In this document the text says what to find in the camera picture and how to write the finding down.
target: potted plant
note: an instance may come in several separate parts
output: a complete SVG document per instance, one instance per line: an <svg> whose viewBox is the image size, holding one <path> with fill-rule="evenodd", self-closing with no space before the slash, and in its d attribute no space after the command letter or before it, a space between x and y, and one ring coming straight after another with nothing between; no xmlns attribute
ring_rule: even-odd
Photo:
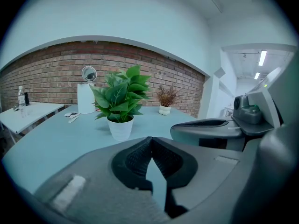
<svg viewBox="0 0 299 224"><path fill-rule="evenodd" d="M159 107L159 114L168 115L170 113L171 105L174 104L178 98L178 92L174 90L173 84L169 90L160 85L157 97L161 104Z"/></svg>
<svg viewBox="0 0 299 224"><path fill-rule="evenodd" d="M90 86L95 97L95 106L101 110L96 119L106 117L112 137L117 141L127 140L131 134L134 115L139 112L141 99L149 99L146 81L150 76L140 75L140 66L127 72L110 72L105 75L108 87Z"/></svg>

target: white cylinder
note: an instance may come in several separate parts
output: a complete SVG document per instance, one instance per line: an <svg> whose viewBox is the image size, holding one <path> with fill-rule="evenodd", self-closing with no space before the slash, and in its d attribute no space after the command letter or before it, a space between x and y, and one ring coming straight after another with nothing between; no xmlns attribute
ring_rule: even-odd
<svg viewBox="0 0 299 224"><path fill-rule="evenodd" d="M89 84L77 85L78 112L80 114L90 114L95 112L94 95Z"/></svg>
<svg viewBox="0 0 299 224"><path fill-rule="evenodd" d="M162 114L162 115L168 115L170 113L170 109L171 107L165 107L163 105L160 105L159 107L159 114Z"/></svg>
<svg viewBox="0 0 299 224"><path fill-rule="evenodd" d="M116 141L125 141L130 137L131 131L132 131L132 125L133 125L134 117L131 121L126 123L115 123L110 120L108 120L108 125L110 128L110 132L112 134L112 137Z"/></svg>

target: green leaf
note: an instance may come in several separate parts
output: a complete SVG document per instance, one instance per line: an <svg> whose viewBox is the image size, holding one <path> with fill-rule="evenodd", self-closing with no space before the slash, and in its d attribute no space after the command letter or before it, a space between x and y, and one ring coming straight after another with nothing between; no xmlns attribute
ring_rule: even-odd
<svg viewBox="0 0 299 224"><path fill-rule="evenodd" d="M120 123L121 115L120 114L113 114L113 113L111 113L108 118L112 122Z"/></svg>
<svg viewBox="0 0 299 224"><path fill-rule="evenodd" d="M128 84L125 82L125 83L122 83L120 85L117 85L115 87L112 87L110 89L107 90L106 92L106 99L108 101L112 101L112 102L117 102L118 103L120 101L122 101L126 94L127 94L127 87L128 87Z"/></svg>
<svg viewBox="0 0 299 224"><path fill-rule="evenodd" d="M121 116L125 116L127 113L129 113L132 109L136 107L138 104L139 100L138 99L130 99L128 105L128 110L127 111L121 111Z"/></svg>
<svg viewBox="0 0 299 224"><path fill-rule="evenodd" d="M128 115L141 115L142 113L140 113L139 111L132 111L129 112Z"/></svg>
<svg viewBox="0 0 299 224"><path fill-rule="evenodd" d="M150 99L149 97L146 96L146 94L142 91L136 91L136 94L141 96L142 99Z"/></svg>
<svg viewBox="0 0 299 224"><path fill-rule="evenodd" d="M97 103L102 106L103 108L108 108L109 107L109 102L105 99L105 96L103 96L101 90L99 90L99 87L89 85L91 88L94 98L97 101Z"/></svg>
<svg viewBox="0 0 299 224"><path fill-rule="evenodd" d="M132 99L142 99L142 97L140 95L137 95L133 92L128 92L128 96Z"/></svg>
<svg viewBox="0 0 299 224"><path fill-rule="evenodd" d="M144 99L150 99L150 97L147 97L146 95L141 95L141 97Z"/></svg>
<svg viewBox="0 0 299 224"><path fill-rule="evenodd" d="M128 77L127 77L127 74L126 74L126 72L125 72L124 70L120 70L120 73L121 73L121 75L124 76L125 78L128 78Z"/></svg>
<svg viewBox="0 0 299 224"><path fill-rule="evenodd" d="M109 87L114 86L114 81L113 81L112 74L105 75L105 82L109 85Z"/></svg>
<svg viewBox="0 0 299 224"><path fill-rule="evenodd" d="M138 104L138 105L136 105L136 107L135 107L135 111L140 110L141 107L142 107L142 104Z"/></svg>
<svg viewBox="0 0 299 224"><path fill-rule="evenodd" d="M109 116L109 114L111 113L110 111L109 111L109 109L106 109L106 108L103 108L103 107L101 107L101 106L99 106L99 105L95 105L95 107L97 107L98 109L100 109L103 113L105 113L107 116Z"/></svg>
<svg viewBox="0 0 299 224"><path fill-rule="evenodd" d="M110 109L110 111L127 111L128 110L129 102L122 103L116 107Z"/></svg>
<svg viewBox="0 0 299 224"><path fill-rule="evenodd" d="M140 84L131 84L129 86L129 91L147 91L147 90L148 90L147 87Z"/></svg>
<svg viewBox="0 0 299 224"><path fill-rule="evenodd" d="M117 77L117 76L113 77L113 86L117 86L117 85L121 84L122 82L123 82L123 79L121 77Z"/></svg>
<svg viewBox="0 0 299 224"><path fill-rule="evenodd" d="M139 76L133 76L131 78L131 83L137 83L137 84L142 84L142 85L145 85L145 82L151 78L151 76L142 76L142 75L139 75Z"/></svg>
<svg viewBox="0 0 299 224"><path fill-rule="evenodd" d="M107 117L107 115L104 114L104 113L102 112L101 114L98 114L98 115L97 115L97 118L96 118L96 119L100 119L100 118L102 118L102 117Z"/></svg>
<svg viewBox="0 0 299 224"><path fill-rule="evenodd" d="M138 76L140 74L140 65L130 67L126 74L128 78Z"/></svg>

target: table leg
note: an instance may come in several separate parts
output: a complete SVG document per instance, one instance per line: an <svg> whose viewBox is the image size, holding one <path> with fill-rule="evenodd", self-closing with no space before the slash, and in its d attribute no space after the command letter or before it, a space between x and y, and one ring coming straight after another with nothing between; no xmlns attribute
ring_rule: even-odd
<svg viewBox="0 0 299 224"><path fill-rule="evenodd" d="M11 139L13 140L13 142L14 142L14 144L15 144L15 140L14 140L13 134L11 133L10 129L8 129L8 131L9 131L9 134L10 134Z"/></svg>

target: round mirror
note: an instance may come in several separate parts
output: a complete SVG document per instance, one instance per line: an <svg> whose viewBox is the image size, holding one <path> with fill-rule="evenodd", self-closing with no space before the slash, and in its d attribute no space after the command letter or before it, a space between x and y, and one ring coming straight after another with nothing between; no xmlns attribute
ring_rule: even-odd
<svg viewBox="0 0 299 224"><path fill-rule="evenodd" d="M82 77L87 82L92 82L97 77L97 71L92 66L86 66L82 70Z"/></svg>

